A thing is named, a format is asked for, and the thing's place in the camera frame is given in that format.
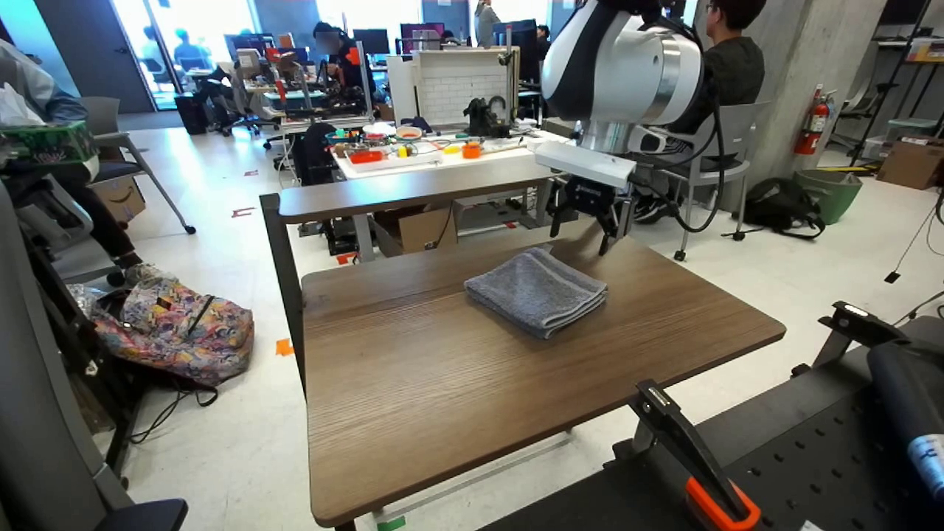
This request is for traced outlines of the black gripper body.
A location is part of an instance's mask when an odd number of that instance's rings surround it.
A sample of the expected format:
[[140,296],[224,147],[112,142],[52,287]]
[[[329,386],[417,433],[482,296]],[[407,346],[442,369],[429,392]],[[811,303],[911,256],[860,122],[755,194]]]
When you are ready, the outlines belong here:
[[566,207],[565,219],[574,213],[585,213],[590,219],[618,219],[622,220],[622,210],[628,207],[628,197],[611,187],[585,179],[585,178],[562,178],[553,184],[550,207]]

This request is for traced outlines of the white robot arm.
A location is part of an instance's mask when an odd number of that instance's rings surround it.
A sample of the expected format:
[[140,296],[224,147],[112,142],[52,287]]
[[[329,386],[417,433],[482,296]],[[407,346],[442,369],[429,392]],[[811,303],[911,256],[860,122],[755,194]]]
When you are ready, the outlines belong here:
[[588,0],[553,41],[544,104],[578,125],[578,142],[546,142],[534,159],[556,172],[550,215],[562,232],[566,213],[599,225],[609,254],[628,232],[633,178],[647,126],[686,114],[703,80],[703,46],[658,0]]

